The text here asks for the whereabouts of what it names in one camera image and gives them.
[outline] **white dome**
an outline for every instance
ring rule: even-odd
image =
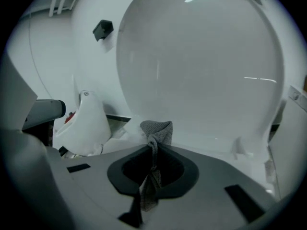
[[[117,66],[134,115],[171,120],[173,139],[207,150],[264,133],[283,89],[279,41],[253,0],[134,0]]]

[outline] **gray platform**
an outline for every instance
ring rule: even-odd
[[[57,150],[48,149],[48,156],[55,180],[63,197],[69,190],[80,190],[99,208],[114,217],[114,221],[129,211],[133,198],[119,194],[107,178],[110,164],[140,149],[138,146],[94,157],[62,160]],[[200,176],[195,186],[181,198],[160,200],[142,225],[143,229],[236,229],[247,221],[225,191],[225,187],[238,184],[264,210],[275,201],[256,182],[224,161],[200,155],[180,148],[169,149],[192,160],[199,168]],[[65,167],[87,163],[91,167],[68,173]],[[75,187],[63,184],[73,179]]]

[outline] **towel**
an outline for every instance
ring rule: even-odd
[[[149,211],[157,205],[154,196],[156,190],[161,188],[161,174],[157,168],[158,143],[170,145],[172,143],[173,123],[144,121],[140,124],[143,132],[147,136],[148,146],[152,148],[152,168],[145,179],[144,187],[141,193],[141,210]]]

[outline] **red object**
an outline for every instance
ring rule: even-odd
[[[71,120],[71,118],[75,115],[76,112],[74,113],[69,113],[69,117],[66,118],[65,123],[67,123],[69,120]]]

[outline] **cable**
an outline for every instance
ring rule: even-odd
[[[51,94],[50,94],[49,91],[47,90],[46,86],[44,85],[44,83],[43,83],[43,81],[42,81],[42,79],[41,79],[41,77],[40,77],[40,75],[39,75],[39,72],[38,72],[38,70],[37,70],[35,61],[34,61],[33,52],[32,52],[32,47],[31,47],[31,36],[30,36],[30,31],[31,31],[31,30],[30,30],[30,29],[31,29],[31,7],[30,7],[30,14],[29,14],[29,46],[30,46],[31,57],[32,57],[32,61],[33,61],[33,64],[34,64],[34,67],[35,67],[35,70],[36,70],[36,72],[37,72],[37,75],[38,75],[38,77],[39,77],[40,82],[41,82],[42,85],[44,86],[44,88],[45,88],[46,92],[48,93],[48,95],[50,96],[50,98],[53,99],[52,96],[51,96]]]

